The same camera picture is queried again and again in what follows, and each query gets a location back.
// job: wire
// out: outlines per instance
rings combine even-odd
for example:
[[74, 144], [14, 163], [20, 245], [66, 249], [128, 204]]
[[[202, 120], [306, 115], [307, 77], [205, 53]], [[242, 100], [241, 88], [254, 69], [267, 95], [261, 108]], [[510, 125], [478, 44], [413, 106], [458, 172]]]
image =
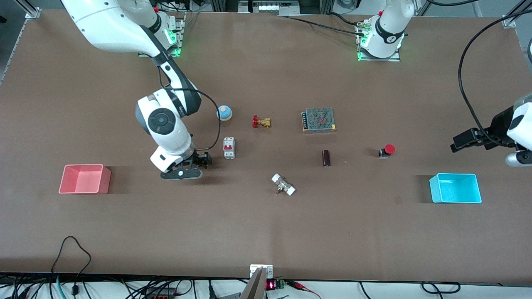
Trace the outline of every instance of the wire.
[[90, 296], [89, 290], [87, 290], [87, 286], [85, 285], [85, 281], [82, 280], [81, 283], [83, 284], [83, 288], [85, 289], [85, 293], [87, 293], [87, 297], [89, 297], [89, 299], [93, 299], [93, 298]]
[[188, 294], [188, 292], [190, 292], [190, 290], [192, 290], [192, 280], [189, 280], [189, 281], [190, 281], [190, 288], [188, 288], [188, 290], [187, 290], [186, 292], [181, 293], [181, 294], [177, 292], [177, 288], [179, 287], [179, 284], [181, 284], [181, 282], [183, 282], [183, 280], [180, 280], [180, 281], [177, 283], [177, 285], [176, 285], [176, 290], [174, 291], [174, 293], [175, 293], [176, 295], [178, 295], [178, 296], [183, 296], [183, 295], [185, 295], [185, 294]]
[[[425, 288], [425, 284], [429, 284], [431, 285], [436, 291], [430, 291], [430, 290], [427, 290]], [[462, 288], [460, 286], [459, 283], [451, 283], [451, 285], [455, 285], [455, 286], [458, 286], [458, 288], [456, 290], [450, 290], [450, 291], [442, 291], [442, 290], [439, 290], [439, 288], [434, 284], [432, 283], [431, 281], [422, 281], [421, 282], [421, 288], [426, 292], [426, 293], [429, 293], [429, 294], [433, 294], [433, 295], [439, 295], [439, 298], [440, 299], [443, 299], [443, 294], [456, 294], [460, 291], [460, 289]]]
[[338, 13], [335, 13], [335, 12], [330, 12], [328, 13], [328, 15], [334, 15], [334, 16], [337, 16], [340, 18], [340, 20], [342, 20], [344, 23], [347, 23], [349, 25], [352, 25], [352, 26], [356, 26], [357, 23], [360, 23], [360, 22], [349, 22], [347, 21], [341, 14], [338, 14]]
[[310, 289], [307, 288], [307, 289], [305, 289], [304, 291], [309, 292], [309, 293], [312, 293], [312, 294], [316, 295], [319, 299], [321, 299], [321, 296], [318, 295], [318, 293], [314, 292], [313, 290], [310, 290]]
[[159, 68], [159, 83], [161, 84], [161, 87], [166, 89], [166, 90], [182, 90], [182, 91], [189, 91], [189, 92], [196, 92], [196, 93], [199, 93], [201, 95], [204, 95], [206, 98], [208, 98], [212, 104], [214, 105], [214, 107], [216, 107], [216, 113], [218, 115], [218, 133], [216, 134], [216, 140], [214, 140], [214, 143], [209, 146], [209, 147], [205, 147], [205, 148], [197, 148], [196, 150], [197, 151], [208, 151], [210, 150], [211, 148], [213, 148], [216, 143], [218, 143], [218, 139], [220, 139], [220, 131], [222, 129], [222, 121], [221, 121], [221, 118], [220, 118], [220, 111], [218, 110], [218, 105], [216, 104], [216, 102], [206, 93], [202, 92], [201, 90], [197, 90], [195, 88], [169, 88], [167, 86], [164, 86], [163, 85], [163, 82], [162, 82], [162, 79], [161, 79], [161, 68]]
[[532, 63], [532, 38], [528, 42], [527, 52], [528, 52], [528, 60], [530, 60], [530, 63]]
[[305, 291], [305, 292], [309, 292], [309, 293], [312, 293], [314, 295], [316, 295], [319, 299], [321, 299], [321, 296], [318, 295], [318, 293], [314, 292], [313, 290], [305, 287], [303, 284], [301, 283], [297, 283], [293, 280], [290, 280], [290, 279], [285, 279], [285, 282], [287, 285], [293, 287], [294, 289], [298, 289], [298, 290], [302, 290], [302, 291]]
[[473, 2], [476, 2], [476, 1], [478, 1], [478, 0], [466, 0], [466, 1], [455, 2], [455, 3], [441, 3], [441, 2], [436, 2], [434, 0], [427, 0], [428, 3], [434, 4], [434, 5], [438, 5], [438, 6], [458, 6], [458, 5], [473, 3]]
[[331, 26], [318, 24], [318, 23], [314, 23], [314, 22], [311, 22], [311, 21], [307, 21], [307, 20], [302, 20], [302, 19], [298, 19], [298, 18], [290, 18], [288, 16], [284, 16], [283, 18], [287, 18], [287, 19], [290, 19], [290, 20], [296, 20], [296, 21], [308, 23], [308, 24], [311, 24], [311, 25], [316, 25], [316, 26], [323, 27], [323, 28], [330, 29], [330, 30], [335, 30], [335, 31], [339, 31], [339, 32], [349, 33], [349, 34], [354, 34], [354, 35], [358, 35], [358, 36], [364, 36], [364, 34], [361, 33], [361, 32], [348, 31], [348, 30], [344, 30], [344, 29], [334, 28], [334, 27], [331, 27]]
[[[59, 253], [57, 254], [57, 257], [55, 258], [55, 261], [54, 263], [52, 264], [52, 268], [50, 269], [50, 273], [53, 274], [54, 273], [54, 268], [55, 268], [55, 265], [57, 264], [57, 261], [59, 260], [59, 257], [61, 256], [61, 252], [63, 251], [63, 246], [65, 245], [65, 241], [67, 239], [73, 239], [74, 241], [76, 241], [76, 244], [78, 245], [79, 249], [81, 249], [83, 252], [85, 252], [87, 254], [87, 256], [89, 257], [89, 260], [87, 262], [87, 264], [85, 264], [85, 266], [83, 268], [81, 268], [81, 270], [79, 270], [78, 274], [76, 275], [76, 277], [74, 277], [74, 287], [76, 287], [76, 280], [78, 280], [78, 277], [80, 276], [80, 274], [89, 266], [90, 262], [92, 261], [93, 257], [90, 255], [90, 253], [88, 251], [85, 250], [85, 248], [83, 248], [80, 244], [79, 244], [79, 241], [74, 237], [74, 236], [68, 236], [66, 237], [65, 239], [63, 239], [63, 242], [61, 242], [61, 247], [59, 248]], [[52, 286], [50, 285], [50, 294], [52, 294]]]
[[198, 296], [196, 294], [196, 281], [192, 280], [192, 287], [194, 288], [194, 299], [198, 299]]
[[65, 296], [65, 293], [63, 292], [63, 288], [61, 288], [61, 284], [59, 283], [59, 275], [55, 278], [55, 284], [57, 286], [57, 289], [59, 290], [59, 295], [61, 295], [61, 298], [67, 299]]
[[478, 117], [477, 115], [475, 114], [475, 111], [473, 110], [473, 107], [471, 106], [471, 103], [469, 103], [469, 100], [466, 96], [466, 92], [464, 91], [464, 88], [463, 88], [463, 84], [462, 84], [462, 66], [463, 66], [463, 63], [464, 63], [464, 58], [466, 56], [466, 53], [467, 53], [467, 50], [469, 49], [469, 47], [471, 47], [471, 44], [486, 30], [488, 30], [489, 28], [491, 28], [492, 26], [506, 20], [506, 19], [509, 19], [509, 18], [513, 18], [514, 16], [518, 16], [518, 15], [522, 15], [522, 14], [526, 14], [526, 13], [531, 13], [532, 10], [527, 10], [527, 11], [522, 11], [522, 12], [518, 12], [518, 13], [512, 13], [512, 14], [509, 14], [507, 16], [504, 16], [496, 21], [493, 21], [491, 22], [489, 25], [487, 25], [486, 27], [482, 28], [481, 31], [479, 31], [477, 34], [475, 34], [475, 36], [473, 36], [473, 38], [471, 38], [471, 40], [469, 41], [469, 43], [467, 44], [467, 46], [465, 47], [464, 49], [464, 52], [462, 53], [462, 57], [460, 57], [460, 63], [458, 64], [458, 85], [460, 87], [460, 93], [462, 94], [462, 97], [464, 98], [464, 101], [465, 101], [465, 104], [467, 105], [467, 107], [469, 108], [469, 112], [471, 113], [471, 116], [473, 116], [473, 119], [475, 120], [475, 123], [477, 123], [477, 126], [479, 127], [479, 130], [482, 132], [482, 134], [484, 134], [484, 136], [486, 136], [486, 138], [488, 138], [489, 141], [491, 141], [492, 143], [496, 144], [496, 145], [499, 145], [499, 146], [504, 146], [504, 147], [513, 147], [511, 145], [505, 145], [505, 144], [502, 144], [498, 141], [495, 141], [491, 136], [488, 135], [488, 133], [486, 132], [486, 130], [482, 127], [482, 124], [480, 123], [480, 121], [478, 120]]
[[202, 10], [204, 10], [205, 8], [207, 8], [207, 7], [208, 7], [208, 5], [205, 6], [205, 7], [199, 7], [198, 10], [194, 12], [194, 13], [196, 13], [196, 14], [192, 17], [192, 19], [191, 19], [190, 21], [188, 21], [188, 23], [185, 24], [185, 26], [183, 27], [183, 30], [184, 30], [185, 28], [187, 28], [187, 26], [190, 25], [190, 24], [192, 23], [192, 21], [194, 21], [194, 20], [198, 17], [198, 15], [200, 14], [200, 12], [201, 12]]
[[360, 284], [360, 287], [362, 288], [362, 292], [364, 292], [364, 296], [366, 296], [367, 299], [371, 299], [371, 297], [368, 295], [368, 293], [366, 293], [366, 291], [364, 289], [364, 285], [362, 284], [361, 281], [359, 281], [359, 284]]
[[164, 7], [168, 8], [168, 9], [175, 9], [176, 11], [183, 11], [183, 10], [184, 10], [184, 11], [191, 11], [190, 9], [179, 9], [179, 8], [177, 8], [177, 7], [174, 5], [174, 3], [171, 2], [171, 1], [163, 1], [163, 0], [159, 0], [159, 1], [158, 1], [158, 0], [155, 0], [155, 2], [156, 2], [157, 4], [159, 4], [159, 5], [161, 5], [161, 6], [164, 6]]
[[122, 280], [122, 283], [124, 284], [124, 287], [126, 287], [126, 289], [128, 290], [129, 295], [133, 297], [133, 294], [131, 293], [131, 290], [129, 289], [128, 284], [126, 284], [126, 282], [124, 281], [123, 278], [120, 278], [120, 279]]

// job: red digital display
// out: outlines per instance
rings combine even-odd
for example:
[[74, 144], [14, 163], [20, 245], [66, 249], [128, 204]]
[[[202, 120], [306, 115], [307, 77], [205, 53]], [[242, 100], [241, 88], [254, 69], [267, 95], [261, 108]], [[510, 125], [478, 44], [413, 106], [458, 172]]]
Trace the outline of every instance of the red digital display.
[[275, 282], [273, 280], [266, 282], [266, 290], [274, 290], [274, 289], [275, 289]]

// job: metal mesh power supply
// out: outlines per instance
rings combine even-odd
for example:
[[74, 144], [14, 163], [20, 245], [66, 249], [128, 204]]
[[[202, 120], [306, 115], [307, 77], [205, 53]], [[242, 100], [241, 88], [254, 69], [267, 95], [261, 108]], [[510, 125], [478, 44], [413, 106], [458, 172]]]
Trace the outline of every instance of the metal mesh power supply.
[[303, 133], [329, 133], [336, 131], [332, 107], [308, 108], [301, 112]]

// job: metal bracket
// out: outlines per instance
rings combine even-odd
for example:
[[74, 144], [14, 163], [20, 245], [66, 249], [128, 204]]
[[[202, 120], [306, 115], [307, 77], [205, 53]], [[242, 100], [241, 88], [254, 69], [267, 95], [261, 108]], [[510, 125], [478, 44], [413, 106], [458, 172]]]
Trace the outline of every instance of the metal bracket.
[[[532, 7], [532, 0], [522, 0], [517, 5], [515, 5], [512, 9], [510, 9], [510, 11], [507, 14], [504, 14], [502, 17], [505, 17], [505, 16], [510, 15], [512, 13], [523, 12], [523, 11], [529, 9], [530, 7]], [[509, 19], [506, 19], [506, 20], [502, 21], [503, 27], [504, 28], [515, 28], [516, 27], [516, 21], [517, 21], [517, 19], [520, 16], [522, 16], [522, 15], [516, 15], [513, 18], [509, 18]]]
[[273, 266], [272, 265], [263, 265], [263, 264], [251, 264], [250, 265], [250, 277], [253, 276], [253, 273], [255, 273], [257, 268], [266, 268], [267, 278], [268, 279], [273, 278]]
[[36, 7], [35, 10], [36, 10], [35, 16], [32, 16], [32, 15], [30, 15], [29, 13], [26, 13], [26, 17], [25, 17], [25, 18], [26, 18], [26, 19], [39, 19], [39, 17], [40, 17], [40, 13], [41, 13], [43, 10], [40, 9], [40, 8], [38, 8], [38, 7]]
[[28, 0], [14, 0], [20, 8], [26, 12], [26, 19], [37, 19], [40, 16], [42, 9], [33, 6]]
[[504, 28], [515, 28], [516, 27], [516, 21], [513, 19], [513, 18], [510, 18], [510, 19], [506, 19], [504, 21], [502, 21], [502, 26]]

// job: black cable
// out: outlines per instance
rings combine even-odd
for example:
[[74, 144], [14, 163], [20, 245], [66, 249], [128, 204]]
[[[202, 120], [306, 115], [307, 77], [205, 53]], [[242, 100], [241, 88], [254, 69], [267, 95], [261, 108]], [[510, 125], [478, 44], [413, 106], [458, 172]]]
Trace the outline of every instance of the black cable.
[[87, 286], [85, 285], [85, 281], [84, 281], [84, 280], [81, 280], [81, 283], [83, 284], [83, 288], [85, 289], [85, 293], [87, 293], [87, 297], [89, 297], [89, 299], [93, 299], [93, 298], [90, 296], [90, 293], [89, 293], [89, 290], [87, 289]]
[[493, 21], [491, 22], [489, 25], [487, 25], [486, 27], [482, 28], [481, 31], [479, 31], [477, 34], [475, 34], [475, 36], [473, 36], [473, 38], [471, 38], [471, 40], [469, 41], [469, 43], [467, 44], [467, 46], [465, 47], [464, 49], [464, 52], [462, 53], [462, 57], [460, 57], [460, 63], [458, 64], [458, 85], [460, 87], [460, 93], [462, 94], [462, 97], [464, 98], [464, 101], [465, 101], [465, 104], [467, 105], [467, 107], [469, 108], [469, 112], [471, 113], [471, 116], [473, 116], [473, 119], [475, 120], [475, 123], [477, 123], [477, 126], [479, 127], [479, 130], [482, 132], [482, 134], [484, 134], [484, 136], [486, 136], [486, 138], [488, 138], [489, 141], [491, 141], [492, 143], [496, 144], [496, 145], [499, 145], [499, 146], [504, 146], [504, 147], [513, 147], [512, 145], [505, 145], [505, 144], [502, 144], [498, 141], [495, 141], [491, 136], [488, 135], [488, 133], [486, 132], [486, 130], [482, 127], [482, 124], [480, 123], [480, 121], [478, 120], [478, 117], [477, 115], [475, 114], [475, 111], [473, 110], [473, 107], [471, 106], [471, 103], [469, 103], [469, 100], [466, 96], [466, 92], [464, 91], [464, 88], [463, 88], [463, 84], [462, 84], [462, 66], [463, 66], [463, 63], [464, 63], [464, 57], [466, 56], [466, 53], [467, 53], [467, 50], [469, 49], [469, 47], [471, 46], [471, 44], [477, 39], [477, 37], [479, 37], [484, 31], [488, 30], [489, 28], [491, 28], [492, 26], [506, 20], [506, 19], [509, 19], [509, 18], [513, 18], [514, 16], [518, 16], [518, 15], [522, 15], [522, 14], [526, 14], [526, 13], [531, 13], [532, 10], [527, 10], [527, 11], [522, 11], [522, 12], [518, 12], [518, 13], [512, 13], [512, 14], [509, 14], [507, 16], [504, 16], [496, 21]]
[[532, 63], [532, 38], [528, 42], [527, 52], [528, 52], [528, 60], [530, 60], [530, 63]]
[[[429, 284], [431, 285], [435, 291], [430, 291], [430, 290], [427, 290], [425, 288], [425, 284]], [[421, 288], [426, 292], [426, 293], [429, 293], [429, 294], [432, 294], [432, 295], [439, 295], [439, 298], [440, 299], [443, 299], [443, 294], [456, 294], [460, 291], [460, 289], [462, 288], [462, 286], [459, 284], [459, 283], [451, 283], [450, 285], [454, 285], [454, 286], [458, 286], [457, 289], [455, 290], [449, 290], [449, 291], [443, 291], [443, 290], [439, 290], [439, 288], [431, 281], [422, 281], [421, 282]]]
[[364, 34], [361, 33], [361, 32], [348, 31], [348, 30], [344, 30], [344, 29], [334, 28], [334, 27], [331, 27], [331, 26], [322, 25], [322, 24], [318, 24], [318, 23], [314, 23], [314, 22], [311, 22], [311, 21], [302, 20], [302, 19], [298, 19], [298, 18], [290, 18], [290, 17], [287, 17], [287, 16], [284, 16], [283, 18], [287, 18], [287, 19], [290, 19], [290, 20], [296, 20], [296, 21], [300, 21], [300, 22], [305, 22], [305, 23], [308, 23], [308, 24], [311, 24], [311, 25], [316, 25], [316, 26], [323, 27], [323, 28], [330, 29], [330, 30], [335, 30], [335, 31], [339, 31], [339, 32], [349, 33], [349, 34], [354, 34], [354, 35], [358, 35], [358, 36], [364, 36]]
[[43, 280], [42, 283], [40, 283], [40, 285], [37, 287], [37, 289], [35, 290], [35, 293], [30, 297], [30, 299], [35, 299], [35, 298], [37, 298], [37, 294], [39, 294], [39, 290], [40, 290], [40, 288], [44, 285], [45, 282], [46, 282], [46, 279]]
[[198, 299], [198, 296], [196, 294], [196, 281], [192, 280], [192, 288], [194, 289], [194, 299]]
[[330, 13], [328, 13], [328, 15], [337, 16], [337, 17], [340, 18], [340, 20], [342, 20], [342, 22], [347, 23], [347, 24], [352, 25], [352, 26], [356, 26], [357, 23], [360, 23], [360, 22], [349, 22], [341, 14], [338, 14], [338, 13], [335, 13], [335, 12], [330, 12]]
[[126, 282], [124, 281], [123, 278], [120, 278], [120, 279], [122, 280], [122, 283], [124, 284], [124, 286], [125, 286], [126, 289], [128, 290], [129, 295], [133, 297], [133, 294], [131, 293], [131, 290], [129, 289], [128, 284], [126, 284]]
[[367, 299], [371, 299], [371, 297], [368, 295], [368, 293], [366, 293], [366, 291], [364, 289], [364, 285], [362, 284], [361, 281], [359, 281], [359, 284], [360, 284], [360, 287], [362, 288], [362, 292], [364, 292], [364, 296], [366, 296]]
[[74, 236], [68, 236], [66, 237], [65, 239], [63, 239], [63, 242], [61, 242], [61, 247], [59, 248], [59, 253], [57, 254], [57, 257], [55, 258], [55, 261], [54, 263], [52, 264], [52, 268], [50, 269], [50, 273], [53, 274], [54, 273], [54, 268], [55, 268], [55, 265], [57, 264], [57, 261], [59, 260], [59, 257], [61, 256], [61, 252], [63, 251], [63, 246], [65, 245], [65, 241], [67, 239], [73, 239], [74, 241], [76, 241], [76, 244], [78, 245], [79, 249], [81, 249], [83, 252], [85, 252], [87, 254], [87, 256], [89, 257], [89, 260], [87, 262], [87, 264], [85, 264], [85, 266], [83, 268], [81, 268], [81, 270], [79, 270], [78, 274], [76, 275], [76, 277], [74, 277], [74, 286], [72, 287], [73, 289], [77, 289], [77, 285], [76, 285], [76, 280], [78, 280], [78, 277], [80, 276], [80, 274], [89, 266], [90, 262], [92, 261], [93, 257], [90, 255], [90, 253], [88, 251], [85, 250], [85, 248], [83, 248], [80, 244], [79, 244], [79, 241], [76, 239], [76, 237]]
[[218, 105], [216, 104], [216, 102], [208, 94], [202, 92], [201, 90], [197, 90], [195, 88], [171, 88], [171, 87], [168, 87], [168, 86], [164, 86], [163, 82], [162, 82], [162, 79], [161, 79], [161, 69], [160, 68], [159, 68], [159, 84], [161, 84], [161, 87], [166, 89], [166, 90], [174, 90], [174, 91], [182, 90], [182, 91], [189, 91], [189, 92], [199, 93], [201, 95], [204, 95], [206, 98], [208, 98], [212, 102], [212, 104], [216, 108], [216, 114], [218, 115], [218, 133], [216, 134], [216, 139], [214, 140], [214, 143], [211, 146], [206, 147], [206, 148], [198, 148], [197, 151], [208, 151], [211, 148], [213, 148], [216, 145], [216, 143], [218, 143], [218, 139], [220, 139], [220, 131], [222, 129], [222, 121], [221, 121], [221, 118], [220, 118], [220, 111], [218, 110]]
[[434, 4], [434, 5], [438, 5], [438, 6], [458, 6], [458, 5], [473, 3], [473, 2], [476, 2], [476, 1], [478, 1], [478, 0], [466, 0], [466, 1], [455, 2], [455, 3], [441, 3], [441, 2], [436, 2], [434, 0], [427, 0], [428, 3]]
[[169, 8], [169, 9], [175, 9], [176, 11], [192, 11], [192, 10], [189, 10], [189, 9], [179, 9], [179, 8], [177, 8], [177, 7], [173, 4], [173, 2], [170, 2], [170, 1], [165, 1], [165, 2], [168, 3], [168, 4], [170, 4], [170, 5], [172, 5], [172, 7], [170, 7], [170, 6], [166, 5], [166, 4], [164, 4], [164, 1], [157, 1], [157, 0], [155, 0], [155, 2], [158, 3], [158, 4], [160, 4], [161, 6], [166, 7], [166, 8]]
[[52, 274], [50, 274], [50, 280], [48, 281], [48, 288], [50, 290], [50, 299], [54, 299], [54, 294], [52, 294]]
[[183, 282], [183, 280], [180, 280], [177, 285], [176, 285], [176, 290], [175, 290], [175, 294], [177, 294], [178, 296], [183, 296], [185, 294], [188, 294], [188, 292], [190, 292], [190, 290], [192, 290], [192, 280], [189, 280], [190, 281], [190, 287], [188, 288], [188, 290], [184, 293], [177, 293], [177, 288], [179, 287], [179, 284], [181, 284], [181, 282]]

